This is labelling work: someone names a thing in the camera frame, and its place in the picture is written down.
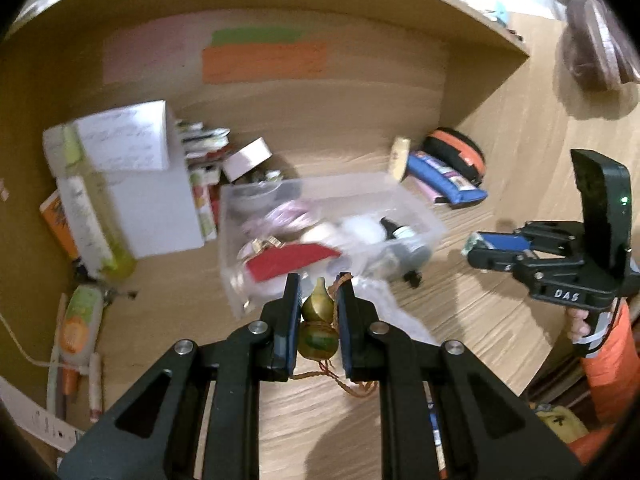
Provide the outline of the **right hand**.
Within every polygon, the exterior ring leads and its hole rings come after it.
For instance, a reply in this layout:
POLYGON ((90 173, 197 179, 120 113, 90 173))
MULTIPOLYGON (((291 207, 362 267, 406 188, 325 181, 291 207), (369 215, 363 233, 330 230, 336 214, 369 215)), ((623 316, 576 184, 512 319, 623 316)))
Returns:
POLYGON ((591 334, 591 327, 587 321, 588 315, 589 312, 582 309, 569 308, 565 311, 565 331, 571 342, 591 334))

